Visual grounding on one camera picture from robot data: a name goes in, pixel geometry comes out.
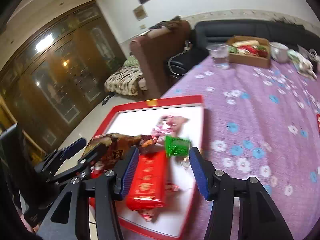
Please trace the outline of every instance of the white wall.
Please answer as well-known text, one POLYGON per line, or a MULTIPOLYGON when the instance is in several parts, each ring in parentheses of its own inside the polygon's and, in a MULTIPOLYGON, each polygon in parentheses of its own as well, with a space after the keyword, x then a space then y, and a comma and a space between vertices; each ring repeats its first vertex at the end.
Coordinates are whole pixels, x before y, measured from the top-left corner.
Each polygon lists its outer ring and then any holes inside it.
POLYGON ((139 26, 143 24, 150 27, 176 15, 183 17, 230 9, 274 11, 320 25, 305 0, 150 0, 144 4, 148 17, 141 21, 137 21, 133 14, 133 9, 140 5, 139 0, 97 0, 97 2, 119 43, 141 33, 139 26))

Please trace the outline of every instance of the floral tablecloth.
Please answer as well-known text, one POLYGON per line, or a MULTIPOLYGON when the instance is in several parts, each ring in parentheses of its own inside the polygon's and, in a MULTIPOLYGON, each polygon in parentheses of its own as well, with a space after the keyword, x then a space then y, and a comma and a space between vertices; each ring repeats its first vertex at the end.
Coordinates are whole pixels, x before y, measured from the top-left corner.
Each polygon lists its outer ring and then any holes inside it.
MULTIPOLYGON (((269 70, 239 64, 221 70, 208 57, 163 97, 203 95, 205 158, 234 178, 257 177, 301 240, 320 217, 320 85, 291 64, 271 64, 269 70)), ((197 194, 183 239, 204 238, 211 207, 197 194)), ((231 239, 238 224, 235 198, 231 239)))

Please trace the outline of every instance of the white floor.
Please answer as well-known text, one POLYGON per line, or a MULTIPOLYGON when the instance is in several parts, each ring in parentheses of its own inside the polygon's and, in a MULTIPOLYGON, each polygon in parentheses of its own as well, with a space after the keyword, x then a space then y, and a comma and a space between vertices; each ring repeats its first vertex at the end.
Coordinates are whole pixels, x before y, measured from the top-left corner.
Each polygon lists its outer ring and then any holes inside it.
MULTIPOLYGON (((130 100, 127 98, 122 98, 120 96, 113 96, 104 106, 100 103, 95 109, 93 109, 87 116, 84 118, 81 123, 69 134, 69 136, 65 139, 65 141, 61 144, 60 148, 69 146, 74 141, 83 137, 86 138, 87 142, 92 138, 95 134, 96 130, 100 126, 101 122, 110 112, 110 110, 117 105, 122 105, 126 103, 134 102, 134 100, 130 100)), ((81 158, 84 149, 75 154, 69 160, 66 160, 60 169, 57 171, 61 173, 67 169, 74 167, 77 164, 77 161, 81 158)), ((89 212, 89 221, 95 223, 95 219, 91 212, 89 212)), ((97 229, 94 224, 90 225, 90 237, 91 240, 97 240, 97 229)))

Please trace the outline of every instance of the red gift box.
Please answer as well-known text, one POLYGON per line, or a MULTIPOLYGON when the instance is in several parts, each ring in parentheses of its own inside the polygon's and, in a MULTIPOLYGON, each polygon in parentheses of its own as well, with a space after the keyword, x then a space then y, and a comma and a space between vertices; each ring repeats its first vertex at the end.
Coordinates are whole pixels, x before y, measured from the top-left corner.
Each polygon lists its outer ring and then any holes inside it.
POLYGON ((139 156, 126 204, 131 210, 165 206, 167 158, 165 151, 139 156))

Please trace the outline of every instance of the wooden cabinet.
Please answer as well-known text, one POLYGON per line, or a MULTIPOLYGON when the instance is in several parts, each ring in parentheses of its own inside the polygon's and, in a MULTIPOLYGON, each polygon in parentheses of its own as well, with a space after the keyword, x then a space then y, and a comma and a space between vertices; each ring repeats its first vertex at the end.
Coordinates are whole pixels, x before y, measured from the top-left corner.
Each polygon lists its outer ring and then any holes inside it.
POLYGON ((105 98, 104 82, 124 60, 91 3, 62 17, 15 55, 0 73, 0 91, 23 129, 50 152, 105 98))

